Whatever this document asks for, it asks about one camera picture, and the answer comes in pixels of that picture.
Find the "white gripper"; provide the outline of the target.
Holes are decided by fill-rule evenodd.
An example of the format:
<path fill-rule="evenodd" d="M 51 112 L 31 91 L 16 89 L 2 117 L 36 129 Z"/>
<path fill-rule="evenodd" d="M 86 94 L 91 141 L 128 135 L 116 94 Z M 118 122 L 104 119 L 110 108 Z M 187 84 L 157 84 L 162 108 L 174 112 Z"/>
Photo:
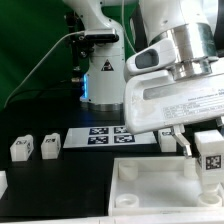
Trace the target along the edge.
<path fill-rule="evenodd" d="M 168 127 L 186 158 L 191 145 L 186 124 L 224 116 L 224 59 L 211 64 L 209 75 L 174 80 L 167 70 L 131 78 L 125 88 L 124 119 L 132 134 Z"/>

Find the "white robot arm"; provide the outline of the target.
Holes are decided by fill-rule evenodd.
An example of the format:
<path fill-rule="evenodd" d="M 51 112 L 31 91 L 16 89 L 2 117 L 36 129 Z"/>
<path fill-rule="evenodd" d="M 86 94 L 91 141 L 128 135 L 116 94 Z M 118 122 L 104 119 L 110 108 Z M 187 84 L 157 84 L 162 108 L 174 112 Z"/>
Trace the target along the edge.
<path fill-rule="evenodd" d="M 224 118 L 224 0 L 63 0 L 89 43 L 82 103 L 122 109 L 133 134 Z"/>

